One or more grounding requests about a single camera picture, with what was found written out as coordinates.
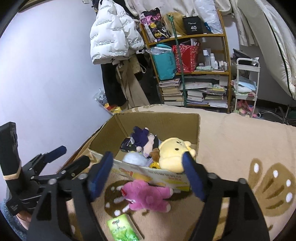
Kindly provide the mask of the person's left hand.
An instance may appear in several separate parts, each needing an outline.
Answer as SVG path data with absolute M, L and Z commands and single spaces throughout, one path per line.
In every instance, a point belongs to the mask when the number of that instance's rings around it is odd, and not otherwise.
M 26 211 L 21 211 L 16 215 L 17 219 L 20 221 L 21 225 L 28 230 L 32 219 L 32 215 Z

